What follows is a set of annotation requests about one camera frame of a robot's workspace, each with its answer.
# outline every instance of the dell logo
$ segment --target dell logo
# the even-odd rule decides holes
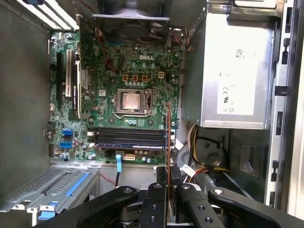
[[[153,56],[143,56],[143,55],[139,55],[139,59],[140,60],[154,60]]]

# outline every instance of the white connector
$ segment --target white connector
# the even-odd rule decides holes
[[[134,154],[126,154],[126,155],[124,156],[124,159],[125,159],[126,161],[134,161],[134,160],[135,160],[135,155],[134,155]]]

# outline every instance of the motherboard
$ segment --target motherboard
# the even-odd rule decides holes
[[[109,43],[85,20],[51,37],[50,156],[160,164],[177,125],[180,46]],[[166,122],[166,104],[171,122]]]

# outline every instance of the green circuit board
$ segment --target green circuit board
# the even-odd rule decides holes
[[[57,101],[56,70],[51,68],[50,156],[59,159],[96,160],[115,163],[115,155],[130,157],[124,162],[160,164],[164,151],[115,150],[91,148],[88,127],[165,128],[165,105],[171,102],[171,126],[175,129],[179,97],[180,46],[144,44],[111,44],[100,41],[95,30],[81,20],[80,31],[54,32],[51,38],[51,63],[56,66],[57,54],[73,50],[80,54],[81,110],[80,119],[72,117],[71,97]],[[149,109],[130,113],[136,107],[138,93],[151,94]],[[72,148],[62,148],[62,132],[73,132]]]

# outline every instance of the pci slot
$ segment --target pci slot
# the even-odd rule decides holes
[[[164,150],[166,146],[166,130],[92,128],[91,143],[99,148],[128,148]]]
[[[73,50],[66,50],[66,97],[71,97],[72,93],[72,55]]]
[[[57,53],[57,65],[56,65],[56,100],[57,105],[61,108],[62,105],[62,93],[63,93],[63,64],[64,55],[61,52]]]
[[[72,101],[73,101],[73,117],[80,118],[81,105],[81,85],[80,85],[80,61],[75,61],[72,65]]]

